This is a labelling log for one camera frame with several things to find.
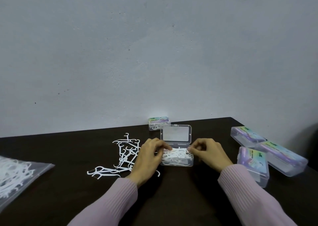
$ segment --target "right hand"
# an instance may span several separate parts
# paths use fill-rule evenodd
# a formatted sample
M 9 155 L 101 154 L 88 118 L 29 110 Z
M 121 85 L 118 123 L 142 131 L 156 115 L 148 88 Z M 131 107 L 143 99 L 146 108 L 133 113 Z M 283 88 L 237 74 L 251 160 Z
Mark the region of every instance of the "right hand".
M 224 168 L 233 164 L 221 144 L 211 138 L 197 139 L 188 147 L 188 151 L 198 156 L 205 164 L 217 172 L 221 172 Z

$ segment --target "pink sleeve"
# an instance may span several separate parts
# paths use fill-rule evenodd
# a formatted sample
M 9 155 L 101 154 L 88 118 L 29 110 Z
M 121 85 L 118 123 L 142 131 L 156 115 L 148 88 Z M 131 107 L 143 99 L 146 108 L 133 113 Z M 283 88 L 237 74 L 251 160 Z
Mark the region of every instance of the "pink sleeve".
M 137 186 L 118 178 L 97 201 L 83 209 L 68 226 L 117 226 L 138 197 Z
M 278 201 L 254 181 L 245 166 L 226 167 L 218 182 L 243 225 L 296 225 Z

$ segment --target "hand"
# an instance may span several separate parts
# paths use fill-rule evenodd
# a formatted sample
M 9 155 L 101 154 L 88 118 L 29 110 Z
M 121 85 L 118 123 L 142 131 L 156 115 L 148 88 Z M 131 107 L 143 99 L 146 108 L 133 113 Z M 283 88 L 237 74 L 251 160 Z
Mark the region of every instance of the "hand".
M 197 139 L 188 147 L 188 151 L 198 156 L 205 164 L 217 172 L 221 172 L 224 168 L 233 164 L 221 144 L 213 139 Z
M 163 149 L 172 150 L 172 147 L 163 140 L 148 139 L 139 150 L 136 162 L 127 178 L 132 180 L 140 187 L 144 184 L 157 170 L 163 156 Z

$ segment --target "colorful product label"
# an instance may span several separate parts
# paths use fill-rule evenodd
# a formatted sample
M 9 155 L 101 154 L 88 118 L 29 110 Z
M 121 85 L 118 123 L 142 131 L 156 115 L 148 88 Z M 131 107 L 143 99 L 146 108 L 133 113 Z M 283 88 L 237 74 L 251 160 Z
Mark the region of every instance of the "colorful product label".
M 247 128 L 246 126 L 236 127 L 236 131 L 239 132 L 241 135 L 243 135 L 249 141 L 252 141 L 252 142 L 266 141 L 264 137 L 256 134 L 250 128 Z
M 266 154 L 264 152 L 242 147 L 239 164 L 254 168 L 264 174 L 267 173 Z
M 162 123 L 167 121 L 169 121 L 169 118 L 166 116 L 149 118 L 149 123 Z
M 261 143 L 261 145 L 284 161 L 293 162 L 305 160 L 305 158 L 295 152 L 292 152 L 281 145 L 272 143 L 271 141 L 265 141 Z

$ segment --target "white wall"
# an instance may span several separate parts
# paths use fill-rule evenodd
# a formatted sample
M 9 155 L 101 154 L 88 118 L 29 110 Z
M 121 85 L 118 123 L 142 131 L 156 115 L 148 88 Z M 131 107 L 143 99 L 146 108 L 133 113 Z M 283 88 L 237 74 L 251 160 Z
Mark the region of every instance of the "white wall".
M 0 137 L 232 116 L 303 153 L 318 122 L 317 7 L 0 0 Z

